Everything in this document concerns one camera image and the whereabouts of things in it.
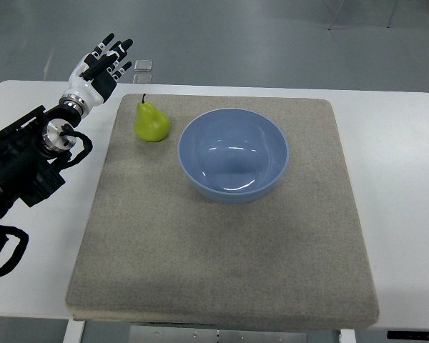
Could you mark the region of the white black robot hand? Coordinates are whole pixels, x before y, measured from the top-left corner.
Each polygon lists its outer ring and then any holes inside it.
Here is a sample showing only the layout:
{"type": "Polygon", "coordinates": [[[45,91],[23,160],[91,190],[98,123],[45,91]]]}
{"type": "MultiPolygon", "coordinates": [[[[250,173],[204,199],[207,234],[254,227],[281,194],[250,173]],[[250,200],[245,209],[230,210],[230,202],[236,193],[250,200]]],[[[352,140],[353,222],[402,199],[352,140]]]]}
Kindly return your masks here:
{"type": "Polygon", "coordinates": [[[59,100],[61,105],[78,111],[82,118],[110,98],[119,79],[132,66],[124,59],[133,41],[113,39],[114,34],[110,33],[82,58],[69,77],[69,88],[59,100]]]}

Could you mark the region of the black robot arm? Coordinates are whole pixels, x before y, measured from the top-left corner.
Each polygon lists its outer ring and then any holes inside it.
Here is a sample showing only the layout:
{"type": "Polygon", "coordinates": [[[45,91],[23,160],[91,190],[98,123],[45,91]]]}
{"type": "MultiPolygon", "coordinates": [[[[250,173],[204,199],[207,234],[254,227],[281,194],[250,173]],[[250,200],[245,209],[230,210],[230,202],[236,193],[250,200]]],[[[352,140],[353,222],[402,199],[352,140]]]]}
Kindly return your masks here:
{"type": "Polygon", "coordinates": [[[65,180],[60,172],[92,151],[92,141],[75,128],[76,105],[39,106],[0,131],[0,219],[17,199],[28,207],[48,199],[65,180]]]}

